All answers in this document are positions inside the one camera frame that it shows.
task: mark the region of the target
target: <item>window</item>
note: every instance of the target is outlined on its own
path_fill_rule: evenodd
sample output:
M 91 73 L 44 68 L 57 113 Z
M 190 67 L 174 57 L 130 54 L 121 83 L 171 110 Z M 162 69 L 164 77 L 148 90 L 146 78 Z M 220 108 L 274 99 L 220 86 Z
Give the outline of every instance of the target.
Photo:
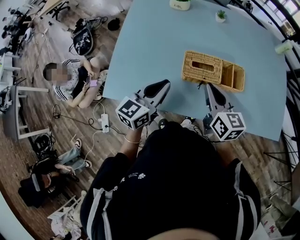
M 272 11 L 276 11 L 277 7 L 271 1 L 268 1 L 267 5 L 269 6 L 269 8 L 271 8 Z
M 294 16 L 300 10 L 300 6 L 298 6 L 296 0 L 279 0 L 279 2 L 285 7 L 291 16 Z M 272 10 L 273 13 L 276 14 L 281 22 L 285 21 L 285 16 L 278 10 L 271 0 L 266 0 L 265 4 Z
M 275 14 L 282 22 L 285 20 L 285 16 L 280 11 L 277 11 Z
M 284 7 L 289 11 L 290 15 L 298 10 L 297 6 L 292 2 L 292 0 L 286 1 Z

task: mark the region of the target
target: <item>sneaker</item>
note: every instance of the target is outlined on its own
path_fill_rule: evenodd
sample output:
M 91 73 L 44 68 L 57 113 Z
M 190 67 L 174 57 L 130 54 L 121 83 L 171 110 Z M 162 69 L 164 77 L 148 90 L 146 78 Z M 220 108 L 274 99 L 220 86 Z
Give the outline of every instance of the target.
M 100 91 L 97 92 L 97 95 L 95 96 L 94 100 L 99 101 L 102 98 L 102 93 Z
M 107 73 L 108 73 L 108 70 L 103 70 L 103 71 L 100 72 L 99 77 L 98 77 L 98 83 L 99 84 L 102 85 L 103 83 L 105 83 Z
M 77 148 L 78 150 L 80 150 L 81 147 L 82 147 L 82 145 L 83 145 L 82 140 L 81 140 L 80 138 L 77 138 L 76 141 L 75 141 L 75 146 L 76 146 L 76 148 Z
M 91 161 L 85 160 L 85 167 L 92 167 L 92 166 L 93 166 L 93 164 Z
M 165 119 L 165 118 L 161 119 L 161 120 L 158 122 L 158 127 L 159 127 L 159 129 L 163 129 L 163 128 L 166 126 L 167 123 L 168 123 L 168 120 L 167 120 L 167 119 Z
M 191 121 L 192 124 L 196 121 L 196 118 L 186 117 L 185 119 L 189 119 L 189 120 Z

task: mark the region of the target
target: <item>cable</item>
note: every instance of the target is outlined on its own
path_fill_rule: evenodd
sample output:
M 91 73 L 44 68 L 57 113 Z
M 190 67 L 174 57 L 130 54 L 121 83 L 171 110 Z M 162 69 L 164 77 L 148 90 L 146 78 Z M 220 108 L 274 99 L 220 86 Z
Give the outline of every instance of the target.
M 49 50 L 49 38 L 48 39 L 48 53 L 49 53 L 49 57 L 50 57 L 50 61 L 52 62 L 52 58 L 51 58 L 51 54 L 50 54 L 50 50 Z
M 264 197 L 261 197 L 261 199 L 272 196 L 272 195 L 273 195 L 275 192 L 277 192 L 280 188 L 282 188 L 282 187 L 284 187 L 285 185 L 288 185 L 288 184 L 290 184 L 290 183 L 291 183 L 291 182 L 288 182 L 288 183 L 286 183 L 286 184 L 280 186 L 279 188 L 277 188 L 276 190 L 274 190 L 274 191 L 271 192 L 270 194 L 268 194 L 268 195 L 266 195 L 266 196 L 264 196 Z
M 55 111 L 54 111 L 56 107 L 59 109 L 59 112 L 55 112 Z M 102 128 L 95 128 L 95 127 L 93 126 L 93 124 L 94 124 L 95 122 L 94 122 L 94 120 L 93 120 L 92 118 L 90 118 L 90 119 L 88 120 L 88 123 L 86 123 L 86 122 L 79 121 L 79 120 L 77 120 L 77 119 L 74 119 L 74 118 L 71 118 L 71 117 L 62 115 L 62 114 L 61 114 L 60 106 L 58 106 L 57 104 L 55 104 L 55 105 L 53 106 L 53 109 L 52 109 L 52 120 L 51 120 L 51 123 L 50 123 L 50 124 L 52 124 L 53 119 L 58 119 L 58 118 L 60 118 L 60 116 L 61 116 L 61 117 L 64 117 L 64 118 L 72 119 L 73 121 L 80 122 L 80 123 L 82 123 L 82 124 L 84 124 L 84 125 L 90 126 L 91 128 L 93 128 L 93 129 L 95 129 L 95 130 L 102 131 Z
M 146 125 L 146 140 L 148 138 L 148 125 Z
M 203 137 L 204 139 L 206 139 L 206 140 L 207 140 L 208 142 L 210 142 L 210 143 L 222 143 L 222 141 L 211 141 L 207 136 L 203 136 L 203 132 L 202 132 L 202 130 L 201 130 L 198 126 L 194 126 L 194 131 L 195 131 L 199 136 Z
M 284 135 L 286 135 L 286 136 L 288 136 L 289 138 L 292 138 L 291 136 L 289 136 L 288 134 L 286 134 L 286 133 L 284 133 L 284 132 L 282 132 Z
M 105 108 L 104 108 L 104 105 L 101 103 L 101 101 L 102 101 L 103 99 L 104 99 L 104 98 L 102 98 L 100 101 L 96 101 L 96 102 L 98 102 L 98 103 L 94 106 L 94 109 L 93 109 L 93 116 L 94 116 L 94 119 L 95 119 L 96 121 L 98 121 L 98 119 L 96 119 L 96 117 L 95 117 L 95 108 L 97 107 L 98 104 L 101 104 L 101 105 L 103 106 L 103 111 L 104 111 L 104 114 L 105 114 Z
M 48 39 L 48 53 L 49 53 L 50 60 L 51 60 L 51 62 L 52 62 L 52 58 L 51 58 L 51 54 L 50 54 L 50 50 L 49 50 L 49 38 L 47 38 L 47 37 L 45 36 L 45 34 L 43 34 L 43 35 L 44 35 L 44 41 L 43 41 L 43 43 L 42 43 L 42 45 L 41 45 L 41 48 L 40 48 L 40 50 L 39 50 L 39 53 L 38 53 L 38 55 L 37 55 L 36 67 L 35 67 L 35 69 L 34 69 L 34 71 L 33 71 L 33 74 L 32 74 L 31 83 L 33 83 L 34 74 L 35 74 L 36 70 L 37 70 L 38 67 L 39 67 L 38 59 L 39 59 L 39 56 L 41 55 L 41 52 L 42 52 L 44 43 L 46 42 L 47 39 Z
M 287 147 L 289 148 L 289 151 L 290 151 L 290 152 L 291 152 L 291 151 L 294 151 L 294 152 L 295 152 L 294 148 L 292 147 L 292 145 L 289 143 L 289 141 L 288 141 L 286 138 L 285 138 L 285 142 L 286 142 Z M 295 159 L 293 153 L 292 153 L 292 157 L 293 157 L 293 159 L 294 159 L 295 164 L 297 165 L 296 159 Z
M 84 158 L 84 162 L 78 167 L 78 168 L 81 168 L 82 166 L 83 166 L 83 164 L 85 164 L 85 160 L 86 160 L 86 158 L 87 158 L 87 156 L 88 156 L 88 154 L 90 153 L 90 152 L 92 152 L 93 151 L 93 149 L 94 149 L 94 146 L 95 146 L 95 140 L 94 140 L 94 135 L 96 134 L 96 133 L 100 133 L 100 132 L 102 132 L 102 131 L 97 131 L 97 132 L 94 132 L 94 134 L 93 134 L 93 146 L 92 146 L 92 148 L 91 148 L 91 150 L 89 150 L 89 152 L 85 155 L 85 158 Z
M 122 133 L 122 132 L 120 132 L 120 131 L 116 130 L 115 128 L 113 128 L 113 127 L 109 127 L 109 128 L 111 128 L 111 129 L 115 130 L 115 131 L 116 131 L 118 134 L 121 134 L 121 135 L 126 135 L 125 133 Z

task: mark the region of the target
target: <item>jeans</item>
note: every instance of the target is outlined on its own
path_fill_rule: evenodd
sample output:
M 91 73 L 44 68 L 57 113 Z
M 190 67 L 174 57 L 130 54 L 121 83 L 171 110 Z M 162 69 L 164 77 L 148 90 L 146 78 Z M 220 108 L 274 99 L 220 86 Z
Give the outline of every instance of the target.
M 64 153 L 63 155 L 59 156 L 59 164 L 71 166 L 75 173 L 80 173 L 83 168 L 85 168 L 85 161 L 80 156 L 80 150 L 74 146 L 71 148 L 70 151 Z M 60 170 L 60 173 L 62 174 L 68 174 L 69 171 Z

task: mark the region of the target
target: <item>white shoe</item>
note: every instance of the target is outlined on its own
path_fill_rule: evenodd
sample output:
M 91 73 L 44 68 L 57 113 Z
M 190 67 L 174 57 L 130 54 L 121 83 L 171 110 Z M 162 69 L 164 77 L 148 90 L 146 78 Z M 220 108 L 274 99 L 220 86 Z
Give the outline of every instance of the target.
M 102 85 L 103 83 L 105 83 L 107 73 L 108 73 L 108 70 L 103 70 L 103 71 L 100 72 L 99 77 L 98 77 L 98 83 L 99 84 Z
M 99 101 L 102 98 L 102 93 L 100 91 L 98 91 L 97 95 L 95 96 L 94 100 L 95 101 Z
M 82 140 L 80 138 L 77 138 L 75 141 L 76 148 L 78 148 L 80 150 L 82 145 L 83 145 Z
M 85 167 L 92 167 L 92 166 L 93 166 L 93 164 L 91 161 L 85 160 Z

